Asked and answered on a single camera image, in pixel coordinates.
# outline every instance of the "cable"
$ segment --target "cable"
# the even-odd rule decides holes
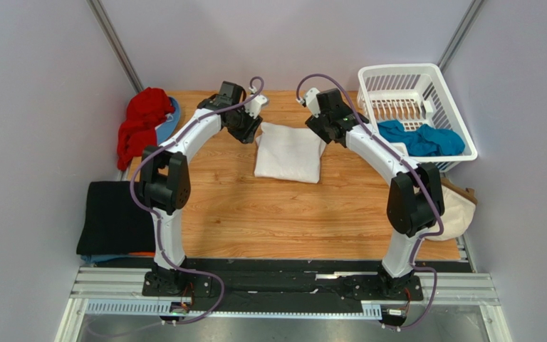
[[[408,311],[410,309],[410,291],[408,291],[407,288],[404,288],[404,292],[406,293],[407,301],[406,305],[404,305],[404,309],[406,310],[406,317],[408,317]]]
[[[349,106],[350,106],[350,108],[353,112],[353,115],[355,116],[356,121],[358,121],[358,123],[360,124],[360,127],[364,130],[364,132],[366,132],[375,142],[377,142],[381,147],[383,147],[384,150],[388,151],[392,156],[394,156],[396,159],[398,159],[398,161],[408,169],[410,174],[417,181],[417,184],[419,185],[419,188],[421,189],[421,192],[423,192],[423,195],[425,196],[425,199],[427,200],[427,204],[429,205],[429,208],[434,213],[434,217],[436,218],[438,226],[440,227],[440,230],[438,232],[433,232],[433,233],[427,233],[426,232],[426,233],[423,233],[423,234],[419,235],[419,237],[417,238],[417,241],[415,242],[415,247],[413,247],[412,251],[410,252],[410,257],[409,257],[408,262],[409,262],[410,266],[415,271],[430,271],[434,274],[434,283],[433,283],[433,286],[432,286],[432,294],[429,297],[429,302],[427,303],[427,306],[425,307],[425,311],[423,312],[423,314],[416,321],[412,322],[411,324],[409,324],[407,326],[403,326],[401,329],[414,328],[416,325],[421,323],[423,318],[427,315],[427,313],[431,309],[432,303],[434,302],[434,295],[436,294],[436,288],[437,288],[437,285],[438,285],[438,273],[436,272],[436,270],[433,269],[432,267],[415,265],[415,258],[417,256],[417,251],[419,250],[419,247],[421,246],[421,242],[423,241],[423,238],[425,238],[425,237],[437,237],[439,235],[444,234],[444,224],[442,224],[442,218],[440,217],[440,213],[436,209],[436,205],[434,204],[434,201],[432,200],[432,197],[427,192],[427,188],[425,187],[425,185],[423,184],[423,181],[421,181],[421,178],[417,174],[417,171],[415,171],[415,169],[413,169],[406,160],[402,159],[402,156],[399,155],[398,153],[396,153],[396,151],[393,148],[387,146],[383,142],[383,140],[381,140],[377,135],[373,134],[373,132],[371,132],[370,129],[368,129],[368,126],[362,121],[362,119],[358,115],[358,112],[355,109],[355,106],[353,105],[353,101],[351,100],[348,92],[345,91],[345,89],[342,87],[341,84],[339,84],[339,82],[335,81],[334,78],[332,78],[328,75],[325,75],[323,73],[313,73],[311,75],[307,75],[301,80],[301,82],[299,82],[299,84],[297,86],[297,91],[296,91],[297,101],[302,101],[301,97],[299,95],[299,92],[301,91],[301,86],[303,85],[303,83],[305,83],[305,81],[307,81],[308,79],[314,78],[314,77],[325,78],[325,79],[329,80],[330,82],[332,82],[339,89],[339,91],[343,94],[343,96],[345,96],[345,99],[347,100],[347,102],[348,102],[348,104],[349,104]],[[394,331],[399,328],[399,327],[396,327],[396,326],[389,326],[389,327]]]
[[[175,269],[177,271],[184,272],[184,273],[189,273],[189,274],[197,274],[197,275],[202,275],[202,276],[210,276],[210,277],[216,279],[221,284],[221,293],[219,295],[219,298],[217,299],[217,301],[214,303],[214,305],[210,309],[206,310],[204,313],[200,314],[197,317],[191,318],[190,320],[179,321],[179,322],[177,322],[177,325],[178,324],[189,324],[189,323],[194,323],[194,322],[200,321],[200,320],[204,319],[206,316],[208,316],[211,312],[213,312],[220,305],[221,301],[223,300],[223,296],[224,296],[224,293],[225,293],[225,284],[223,283],[223,279],[221,279],[216,274],[213,274],[213,273],[210,273],[210,272],[205,272],[205,271],[198,271],[196,269],[185,269],[183,267],[180,267],[180,266],[174,264],[174,262],[172,260],[170,260],[170,258],[166,255],[166,251],[164,250],[163,245],[162,245],[162,216],[160,215],[159,212],[157,212],[157,211],[155,211],[155,210],[153,210],[149,207],[146,207],[143,203],[141,203],[139,201],[139,199],[137,198],[137,195],[135,193],[135,179],[136,179],[137,175],[139,174],[139,171],[141,171],[141,169],[145,166],[145,164],[147,164],[150,160],[152,160],[156,155],[159,155],[160,153],[162,153],[166,149],[176,145],[177,141],[181,140],[199,121],[201,121],[205,118],[211,117],[213,115],[217,115],[217,114],[220,114],[220,113],[223,113],[223,112],[227,112],[228,110],[233,110],[233,109],[236,109],[236,108],[240,108],[243,105],[246,105],[247,103],[249,103],[250,101],[255,99],[257,96],[261,95],[261,91],[263,91],[263,87],[265,85],[265,82],[263,81],[263,78],[261,78],[259,76],[255,76],[250,80],[250,86],[251,87],[252,87],[252,83],[255,80],[259,80],[261,85],[259,86],[259,89],[257,90],[257,92],[255,94],[253,94],[250,98],[248,98],[247,100],[242,101],[242,102],[240,102],[236,105],[230,105],[229,107],[226,107],[226,108],[221,108],[221,109],[214,110],[212,112],[209,112],[209,113],[206,113],[204,115],[199,116],[196,120],[192,120],[189,124],[187,124],[186,126],[183,127],[183,129],[178,133],[178,136],[172,142],[169,142],[168,144],[158,148],[152,154],[148,155],[139,164],[137,169],[132,174],[132,177],[130,178],[130,196],[132,197],[132,200],[135,202],[135,204],[139,208],[145,210],[146,212],[150,212],[150,213],[154,214],[157,218],[155,241],[156,241],[156,244],[158,246],[158,249],[160,250],[162,258],[166,261],[166,263],[170,267],[172,267],[173,269]]]
[[[100,338],[118,338],[118,337],[122,337],[122,336],[128,336],[128,335],[131,335],[133,333],[138,333],[139,331],[144,331],[144,330],[147,330],[147,329],[155,328],[156,326],[161,326],[161,325],[162,325],[162,322],[158,321],[157,323],[147,324],[146,326],[136,328],[135,330],[126,331],[124,333],[112,333],[112,334],[97,333],[96,331],[94,331],[93,329],[90,328],[90,324],[87,324],[84,329],[86,329],[86,331],[90,335],[97,336],[97,337],[100,337]]]
[[[189,312],[189,307],[185,303],[183,303],[183,298],[185,298],[185,294],[187,294],[187,289],[189,288],[189,285],[191,285],[191,284],[192,283],[189,283],[188,285],[185,286],[185,290],[183,291],[183,294],[181,295],[181,306],[180,306],[180,308],[184,309],[187,312]],[[194,287],[192,285],[192,302],[191,302],[191,305],[194,305],[194,301],[193,301],[194,290],[193,290],[193,288]]]

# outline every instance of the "white laundry basket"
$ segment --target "white laundry basket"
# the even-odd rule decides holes
[[[460,162],[474,160],[478,152],[449,92],[440,69],[434,64],[390,64],[367,66],[358,72],[358,106],[373,124],[399,120],[405,130],[416,130],[424,123],[433,128],[453,130],[465,143],[461,155],[413,157],[433,162],[446,172]]]

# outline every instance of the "wooden table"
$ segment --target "wooden table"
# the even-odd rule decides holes
[[[215,91],[168,92],[187,122]],[[293,91],[265,91],[264,121],[304,128],[310,113]],[[335,143],[322,156],[318,184],[254,177],[256,144],[226,130],[189,165],[192,194],[183,213],[183,246],[190,257],[382,259],[392,227],[385,181],[354,152]],[[130,174],[140,162],[132,161]],[[455,240],[426,241],[418,258],[459,259]]]

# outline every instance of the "gray wall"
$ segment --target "gray wall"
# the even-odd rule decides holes
[[[479,149],[451,171],[480,200],[476,262],[514,340],[547,341],[547,1],[488,1],[446,78]]]
[[[52,341],[133,95],[85,1],[0,1],[0,341]]]
[[[357,89],[363,66],[436,63],[470,0],[103,3],[144,86],[211,90],[258,74],[289,90],[309,73]]]

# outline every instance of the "black cloth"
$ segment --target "black cloth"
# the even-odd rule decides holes
[[[138,195],[138,184],[135,185]],[[86,221],[75,250],[79,255],[154,252],[151,214],[130,196],[130,182],[92,182]]]

